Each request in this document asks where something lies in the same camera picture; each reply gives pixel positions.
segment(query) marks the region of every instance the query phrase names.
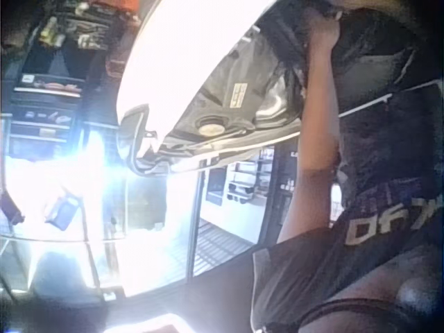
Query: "open car hood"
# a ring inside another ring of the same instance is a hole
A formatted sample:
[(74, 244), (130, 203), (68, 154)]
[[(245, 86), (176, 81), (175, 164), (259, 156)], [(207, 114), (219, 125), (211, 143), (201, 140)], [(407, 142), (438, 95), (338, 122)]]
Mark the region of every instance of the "open car hood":
[(128, 59), (117, 118), (146, 107), (137, 152), (157, 152), (218, 63), (275, 0), (159, 0), (147, 14)]

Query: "car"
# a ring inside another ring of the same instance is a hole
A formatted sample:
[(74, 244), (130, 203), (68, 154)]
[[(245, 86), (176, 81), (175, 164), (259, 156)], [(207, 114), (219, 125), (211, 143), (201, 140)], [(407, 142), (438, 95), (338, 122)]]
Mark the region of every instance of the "car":
[[(310, 5), (324, 15), (347, 9)], [(139, 176), (202, 171), (297, 137), (307, 84), (305, 7), (301, 0), (156, 1), (117, 99), (128, 167)], [(333, 63), (345, 115), (407, 88), (418, 53), (420, 33), (405, 8), (398, 17), (376, 9), (346, 10), (341, 19)], [(398, 37), (389, 46), (380, 42), (388, 25)]]

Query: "shelf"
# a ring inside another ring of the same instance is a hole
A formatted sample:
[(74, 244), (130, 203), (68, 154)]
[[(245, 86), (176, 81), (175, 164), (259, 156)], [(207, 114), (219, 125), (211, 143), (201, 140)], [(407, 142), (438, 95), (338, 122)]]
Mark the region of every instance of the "shelf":
[(255, 186), (255, 184), (251, 184), (250, 182), (237, 182), (235, 180), (232, 180), (230, 182), (230, 184), (234, 184), (236, 186), (246, 187), (246, 188), (250, 188), (250, 187), (254, 187)]
[(229, 191), (227, 193), (227, 195), (236, 196), (240, 199), (246, 199), (246, 200), (250, 200), (251, 198), (253, 198), (253, 194), (248, 195), (248, 194), (243, 194), (243, 193), (239, 193), (239, 192), (232, 192), (232, 191)]

